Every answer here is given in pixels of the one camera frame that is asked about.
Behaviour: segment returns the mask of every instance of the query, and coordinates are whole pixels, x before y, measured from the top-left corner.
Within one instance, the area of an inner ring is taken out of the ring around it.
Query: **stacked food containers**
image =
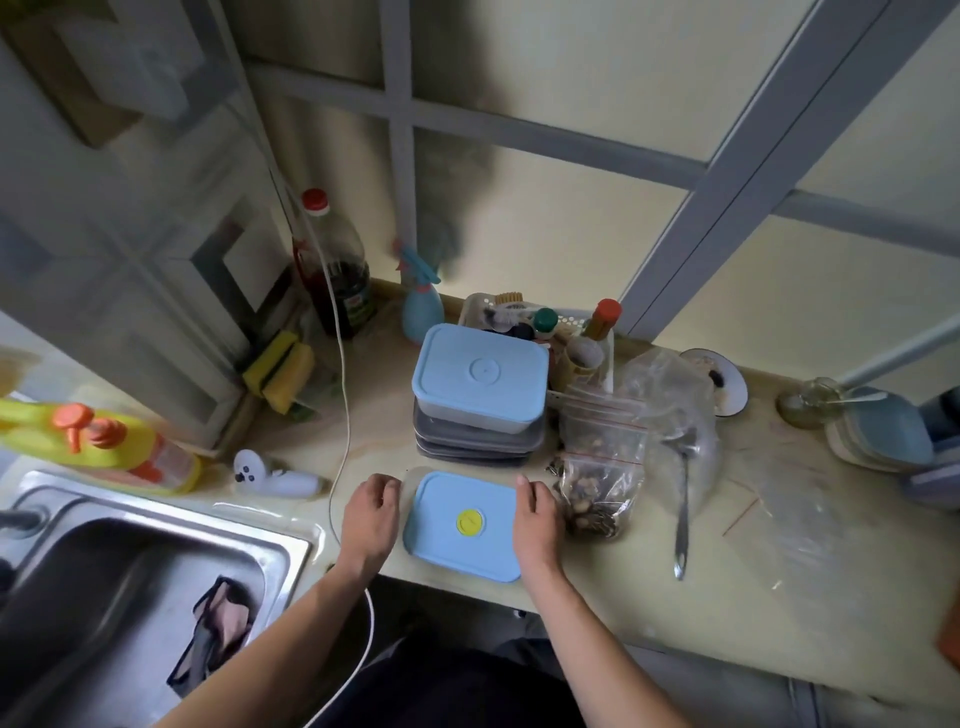
[[[414,428],[428,457],[516,466],[543,442],[546,349],[476,328],[438,324],[414,371]]]

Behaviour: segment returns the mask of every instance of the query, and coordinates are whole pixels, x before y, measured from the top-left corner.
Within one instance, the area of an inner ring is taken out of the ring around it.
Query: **dish cloth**
[[[193,616],[197,619],[193,639],[167,678],[167,685],[181,698],[240,649],[252,622],[250,598],[237,582],[219,576],[194,605]]]

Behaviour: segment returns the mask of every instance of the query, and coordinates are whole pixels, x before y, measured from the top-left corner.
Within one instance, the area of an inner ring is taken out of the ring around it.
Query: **game controller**
[[[233,458],[233,479],[241,490],[261,496],[307,498],[320,492],[320,479],[316,475],[271,469],[251,449],[242,449]]]

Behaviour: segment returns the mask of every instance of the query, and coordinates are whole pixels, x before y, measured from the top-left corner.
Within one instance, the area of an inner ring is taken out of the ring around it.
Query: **hand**
[[[374,473],[360,484],[344,511],[337,565],[369,582],[380,571],[396,541],[400,481]]]
[[[550,489],[540,481],[531,483],[523,475],[518,475],[514,553],[527,589],[544,576],[563,575],[560,566],[563,534],[560,508]]]

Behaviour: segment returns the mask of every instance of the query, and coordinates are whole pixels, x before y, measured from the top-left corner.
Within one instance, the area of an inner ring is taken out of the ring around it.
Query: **sink basin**
[[[247,642],[289,603],[309,544],[160,503],[29,473],[16,508],[42,509],[27,538],[0,530],[16,570],[0,604],[0,727],[139,728],[179,701],[167,676],[218,576],[251,599]]]

